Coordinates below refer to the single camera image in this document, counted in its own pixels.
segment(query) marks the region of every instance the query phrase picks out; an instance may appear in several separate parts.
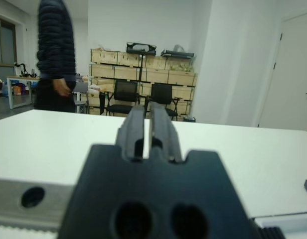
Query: table leg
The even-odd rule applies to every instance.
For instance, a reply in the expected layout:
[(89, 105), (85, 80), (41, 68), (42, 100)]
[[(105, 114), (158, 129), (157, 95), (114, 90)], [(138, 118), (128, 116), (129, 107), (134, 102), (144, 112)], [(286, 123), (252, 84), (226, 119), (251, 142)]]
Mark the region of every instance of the table leg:
[[(81, 101), (80, 93), (77, 93), (77, 101)], [(77, 113), (80, 114), (80, 107), (77, 106)]]
[(13, 94), (12, 94), (12, 85), (10, 82), (10, 79), (7, 78), (7, 91), (8, 91), (8, 102), (9, 102), (9, 108), (14, 109), (14, 104), (13, 104)]
[(30, 98), (30, 103), (33, 105), (32, 81), (29, 81), (27, 83), (28, 83), (28, 94), (29, 94), (29, 98)]

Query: ceiling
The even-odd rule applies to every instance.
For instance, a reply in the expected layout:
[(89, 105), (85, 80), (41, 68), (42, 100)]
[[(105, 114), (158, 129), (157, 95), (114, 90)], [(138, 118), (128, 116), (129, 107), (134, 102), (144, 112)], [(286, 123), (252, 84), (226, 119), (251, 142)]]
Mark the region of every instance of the ceiling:
[[(37, 15), (41, 0), (6, 0), (30, 15)], [(63, 0), (67, 5), (70, 15), (74, 19), (85, 19), (88, 17), (88, 1), (86, 0)]]

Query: stacked wooden boxes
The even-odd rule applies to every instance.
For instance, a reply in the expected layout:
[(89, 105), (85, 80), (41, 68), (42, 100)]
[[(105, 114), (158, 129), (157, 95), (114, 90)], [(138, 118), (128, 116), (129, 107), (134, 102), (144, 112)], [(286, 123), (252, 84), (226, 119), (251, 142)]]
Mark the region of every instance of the stacked wooden boxes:
[[(177, 106), (179, 119), (181, 120), (184, 115), (189, 113), (197, 75), (193, 72), (173, 70), (175, 65), (190, 64), (189, 59), (144, 56), (142, 64), (141, 56), (138, 54), (92, 49), (91, 61), (93, 62), (90, 65), (91, 83), (100, 86), (102, 91), (113, 92), (115, 79), (139, 81), (140, 68), (142, 66), (142, 78), (138, 83), (138, 93), (142, 97), (141, 103), (144, 103), (145, 97), (151, 94), (152, 84), (171, 84), (172, 96), (181, 98)], [(99, 107), (98, 96), (90, 97), (89, 101), (90, 106)], [(114, 99), (111, 100), (111, 104), (120, 103), (132, 105), (132, 103), (128, 102), (115, 102)], [(173, 103), (167, 107), (174, 110)]]

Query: white table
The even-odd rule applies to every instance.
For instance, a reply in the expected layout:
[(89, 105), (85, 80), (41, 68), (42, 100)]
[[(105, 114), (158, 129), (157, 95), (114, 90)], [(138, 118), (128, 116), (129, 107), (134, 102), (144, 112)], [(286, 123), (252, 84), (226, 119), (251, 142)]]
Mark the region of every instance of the white table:
[[(7, 80), (8, 102), (9, 102), (10, 109), (14, 109), (16, 107), (21, 107), (21, 106), (26, 106), (26, 105), (31, 105), (33, 103), (31, 83), (39, 81), (39, 78), (7, 76), (6, 80)], [(29, 93), (29, 99), (30, 99), (28, 102), (24, 102), (21, 104), (14, 104), (11, 81), (19, 81), (20, 83), (28, 85), (28, 93)]]
[[(124, 118), (31, 110), (0, 120), (0, 178), (73, 185), (90, 146), (114, 144)], [(219, 152), (250, 217), (307, 212), (307, 132), (173, 122), (183, 155)], [(149, 121), (145, 121), (146, 135)], [(148, 156), (145, 141), (144, 156)], [(0, 238), (31, 233), (0, 228)], [(32, 238), (53, 238), (35, 234)]]

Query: gray floor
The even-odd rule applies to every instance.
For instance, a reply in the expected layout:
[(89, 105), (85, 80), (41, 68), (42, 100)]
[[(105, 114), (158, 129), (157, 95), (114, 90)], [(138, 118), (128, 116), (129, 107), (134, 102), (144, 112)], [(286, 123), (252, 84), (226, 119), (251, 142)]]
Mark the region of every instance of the gray floor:
[[(16, 96), (14, 97), (14, 104), (20, 104), (23, 102), (29, 101), (29, 96)], [(0, 120), (6, 117), (10, 117), (25, 111), (29, 111), (33, 108), (33, 105), (27, 105), (23, 107), (18, 107), (15, 109), (9, 108), (8, 98), (0, 97)]]

